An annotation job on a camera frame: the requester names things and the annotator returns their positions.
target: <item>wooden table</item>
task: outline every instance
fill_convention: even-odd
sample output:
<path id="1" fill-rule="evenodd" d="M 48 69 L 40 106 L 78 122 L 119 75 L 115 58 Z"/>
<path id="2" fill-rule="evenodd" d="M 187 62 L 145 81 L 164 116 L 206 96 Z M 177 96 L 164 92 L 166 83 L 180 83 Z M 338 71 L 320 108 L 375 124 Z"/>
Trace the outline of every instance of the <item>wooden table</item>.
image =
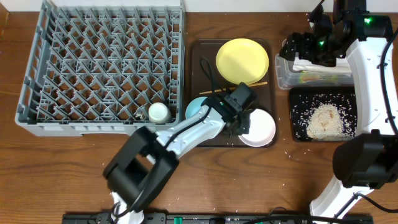
<path id="1" fill-rule="evenodd" d="M 397 27 L 398 14 L 391 16 Z M 38 138 L 15 124 L 37 17 L 36 12 L 10 13 L 0 41 L 0 223 L 60 223 L 65 212 L 109 209 L 112 200 L 101 174 L 128 138 L 114 134 Z M 271 44 L 273 57 L 290 33 L 306 30 L 305 13 L 188 13 L 185 37 L 187 52 L 197 39 L 261 38 Z M 185 65 L 187 75 L 188 55 Z M 398 63 L 394 71 L 397 75 Z M 276 206 L 307 212 L 308 203 L 333 175 L 331 158 L 340 143 L 295 142 L 288 91 L 274 85 L 280 131 L 274 146 L 194 149 L 182 157 L 150 207 L 174 213 L 260 214 Z M 396 208 L 396 188 L 397 184 L 386 184 L 371 197 Z M 351 212 L 370 213 L 377 224 L 398 222 L 397 215 L 364 200 Z"/>

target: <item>yellow bowl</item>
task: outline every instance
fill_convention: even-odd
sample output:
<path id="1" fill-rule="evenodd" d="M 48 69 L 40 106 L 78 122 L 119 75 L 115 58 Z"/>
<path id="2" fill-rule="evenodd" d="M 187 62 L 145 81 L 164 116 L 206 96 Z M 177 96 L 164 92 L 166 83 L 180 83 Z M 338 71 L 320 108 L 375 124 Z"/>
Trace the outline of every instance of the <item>yellow bowl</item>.
<path id="1" fill-rule="evenodd" d="M 252 84 L 268 71 L 268 54 L 257 42 L 234 39 L 218 51 L 216 65 L 220 74 L 229 82 Z"/>

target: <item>blue bowl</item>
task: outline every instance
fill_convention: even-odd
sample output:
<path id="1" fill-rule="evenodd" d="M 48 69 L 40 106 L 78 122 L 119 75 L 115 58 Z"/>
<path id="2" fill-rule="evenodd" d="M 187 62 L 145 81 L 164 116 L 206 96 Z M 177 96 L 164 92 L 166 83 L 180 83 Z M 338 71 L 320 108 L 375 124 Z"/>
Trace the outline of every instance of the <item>blue bowl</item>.
<path id="1" fill-rule="evenodd" d="M 199 112 L 201 104 L 204 102 L 206 98 L 207 97 L 202 96 L 192 100 L 191 103 L 189 103 L 189 105 L 187 106 L 187 109 L 185 110 L 185 119 L 188 119 L 193 115 L 195 115 L 195 113 Z"/>

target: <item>metal dish rack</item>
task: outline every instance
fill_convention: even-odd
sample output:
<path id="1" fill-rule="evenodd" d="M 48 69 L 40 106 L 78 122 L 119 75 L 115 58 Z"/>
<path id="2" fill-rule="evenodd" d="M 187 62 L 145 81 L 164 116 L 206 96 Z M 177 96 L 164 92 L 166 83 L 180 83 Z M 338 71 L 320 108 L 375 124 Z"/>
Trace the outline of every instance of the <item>metal dish rack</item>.
<path id="1" fill-rule="evenodd" d="M 131 135 L 181 120 L 180 7 L 60 7 L 44 1 L 18 102 L 16 123 L 36 136 Z M 165 103 L 172 122 L 148 109 Z"/>

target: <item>wooden stick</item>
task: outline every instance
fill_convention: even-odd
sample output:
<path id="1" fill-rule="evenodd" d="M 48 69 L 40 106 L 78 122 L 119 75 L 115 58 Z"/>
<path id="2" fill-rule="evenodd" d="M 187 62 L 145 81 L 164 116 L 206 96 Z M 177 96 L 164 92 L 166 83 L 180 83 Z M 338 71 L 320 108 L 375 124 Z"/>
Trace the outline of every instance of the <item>wooden stick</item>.
<path id="1" fill-rule="evenodd" d="M 259 86 L 259 85 L 266 85 L 266 84 L 268 84 L 268 83 L 267 83 L 267 82 L 253 83 L 253 84 L 248 85 L 248 87 Z M 201 92 L 201 93 L 199 93 L 199 95 L 208 94 L 208 93 L 211 93 L 211 92 L 212 92 L 212 91 Z"/>

